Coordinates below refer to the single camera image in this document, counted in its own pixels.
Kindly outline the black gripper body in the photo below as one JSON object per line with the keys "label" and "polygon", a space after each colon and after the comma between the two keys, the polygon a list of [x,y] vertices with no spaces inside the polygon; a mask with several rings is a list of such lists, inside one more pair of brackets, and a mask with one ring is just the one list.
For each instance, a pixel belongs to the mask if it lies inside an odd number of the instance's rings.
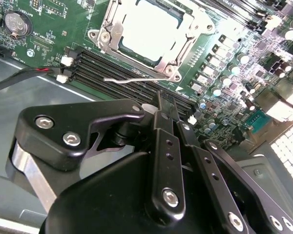
{"label": "black gripper body", "polygon": [[67,188],[43,234],[219,234],[203,180],[177,129],[155,127],[150,152],[131,153]]}

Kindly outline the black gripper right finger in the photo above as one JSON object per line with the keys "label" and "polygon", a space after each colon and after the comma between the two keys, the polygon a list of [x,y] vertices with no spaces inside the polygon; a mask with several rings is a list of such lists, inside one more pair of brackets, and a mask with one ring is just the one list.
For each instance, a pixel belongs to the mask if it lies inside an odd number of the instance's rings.
{"label": "black gripper right finger", "polygon": [[203,180],[220,224],[220,234],[293,234],[293,219],[214,140],[199,144],[167,97],[182,155]]}

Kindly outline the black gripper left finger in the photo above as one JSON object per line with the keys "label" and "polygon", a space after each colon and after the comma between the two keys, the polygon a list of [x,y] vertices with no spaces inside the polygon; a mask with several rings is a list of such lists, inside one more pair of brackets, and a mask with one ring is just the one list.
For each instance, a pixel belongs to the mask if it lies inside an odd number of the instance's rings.
{"label": "black gripper left finger", "polygon": [[9,157],[24,175],[19,185],[48,212],[80,181],[85,159],[131,145],[134,152],[111,168],[132,168],[134,159],[146,159],[149,212],[160,221],[178,221],[186,210],[180,141],[173,127],[178,121],[174,97],[162,91],[149,104],[125,98],[28,107],[18,116]]}

